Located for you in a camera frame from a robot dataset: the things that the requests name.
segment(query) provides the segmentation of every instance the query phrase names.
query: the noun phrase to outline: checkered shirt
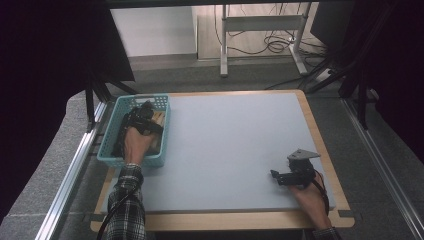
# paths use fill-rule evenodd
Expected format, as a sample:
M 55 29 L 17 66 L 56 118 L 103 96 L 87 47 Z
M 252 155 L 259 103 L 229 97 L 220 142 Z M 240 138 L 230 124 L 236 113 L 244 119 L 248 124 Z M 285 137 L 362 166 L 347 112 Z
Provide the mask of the checkered shirt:
M 339 233 L 337 230 L 332 227 L 324 230 L 313 231 L 316 240 L 341 240 Z
M 122 168 L 113 191 L 109 195 L 108 211 L 132 189 L 138 188 L 115 212 L 108 225 L 107 239 L 145 239 L 145 211 L 142 204 L 141 184 L 144 178 L 141 167 L 127 164 Z

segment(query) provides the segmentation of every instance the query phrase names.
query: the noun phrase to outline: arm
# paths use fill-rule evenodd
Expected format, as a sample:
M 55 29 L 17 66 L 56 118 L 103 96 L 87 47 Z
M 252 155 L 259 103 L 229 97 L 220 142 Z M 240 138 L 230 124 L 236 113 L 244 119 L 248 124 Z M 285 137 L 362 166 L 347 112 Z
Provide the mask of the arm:
M 143 136 L 130 127 L 125 136 L 125 163 L 113 191 L 109 195 L 108 211 L 133 189 L 135 191 L 118 208 L 109 223 L 107 239 L 145 239 L 141 185 L 141 163 L 154 135 Z
M 318 175 L 318 173 L 316 173 L 315 181 L 321 186 L 324 185 L 321 174 Z M 315 239 L 342 239 L 337 230 L 332 227 L 331 221 L 325 212 L 324 200 L 315 185 L 309 184 L 309 186 L 303 190 L 298 189 L 296 186 L 288 186 L 288 188 L 293 193 L 302 210 L 314 224 L 316 231 L 314 231 L 313 234 Z

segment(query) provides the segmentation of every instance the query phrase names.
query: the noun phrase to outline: hand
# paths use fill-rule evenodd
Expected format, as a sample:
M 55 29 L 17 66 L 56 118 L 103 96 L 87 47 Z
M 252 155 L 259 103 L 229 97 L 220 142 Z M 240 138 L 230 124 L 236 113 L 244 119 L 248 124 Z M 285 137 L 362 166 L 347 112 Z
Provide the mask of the hand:
M 144 154 L 149 150 L 150 144 L 156 134 L 141 135 L 134 127 L 129 127 L 125 135 L 125 163 L 141 165 Z
M 321 173 L 316 173 L 315 181 L 317 181 L 321 187 L 324 186 Z M 322 199 L 320 191 L 314 184 L 309 184 L 307 188 L 302 190 L 298 189 L 296 186 L 288 186 L 288 188 L 293 193 L 302 210 L 309 216 L 316 230 L 332 227 L 331 221 L 325 212 L 324 200 Z

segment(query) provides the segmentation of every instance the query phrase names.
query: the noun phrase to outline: tabletop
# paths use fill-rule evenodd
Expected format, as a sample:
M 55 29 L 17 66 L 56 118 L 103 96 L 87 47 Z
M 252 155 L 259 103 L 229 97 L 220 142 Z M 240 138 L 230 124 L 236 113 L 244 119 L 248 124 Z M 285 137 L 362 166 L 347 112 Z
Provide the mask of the tabletop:
M 317 151 L 321 154 L 321 163 L 330 187 L 333 191 L 336 207 L 329 213 L 335 227 L 351 227 L 353 217 L 343 217 L 341 213 L 349 212 L 343 189 L 334 170 L 331 159 L 326 150 L 319 129 L 315 123 L 306 97 L 299 90 L 279 91 L 241 91 L 241 92 L 207 92 L 207 93 L 172 93 L 171 97 L 178 96 L 208 96 L 208 95 L 251 95 L 251 94 L 282 94 L 295 93 Z M 100 199 L 95 213 L 100 214 L 103 199 L 106 196 L 114 169 L 109 169 L 103 185 Z M 284 211 L 246 211 L 246 212 L 219 212 L 219 213 L 156 213 L 147 214 L 146 229 L 148 231 L 197 231 L 197 230 L 247 230 L 247 229 L 302 229 L 311 228 L 308 217 L 300 210 Z M 91 222 L 93 231 L 99 229 L 101 222 Z

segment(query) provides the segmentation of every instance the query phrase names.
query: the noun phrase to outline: blue plastic basket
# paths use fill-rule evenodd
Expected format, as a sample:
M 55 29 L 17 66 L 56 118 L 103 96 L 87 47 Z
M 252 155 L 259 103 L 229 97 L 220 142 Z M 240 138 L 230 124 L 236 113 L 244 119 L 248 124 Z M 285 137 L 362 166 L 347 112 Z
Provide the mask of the blue plastic basket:
M 131 111 L 134 107 L 141 106 L 147 100 L 153 104 L 156 110 L 165 111 L 164 131 L 162 134 L 160 151 L 156 155 L 148 155 L 144 157 L 143 167 L 162 167 L 165 164 L 166 140 L 168 136 L 168 126 L 170 118 L 169 97 L 167 94 L 153 95 L 132 95 L 122 96 L 116 101 L 109 125 L 106 128 L 103 141 L 100 145 L 97 159 L 106 163 L 110 167 L 120 168 L 125 165 L 122 157 L 112 156 L 113 146 L 119 133 L 124 115 Z

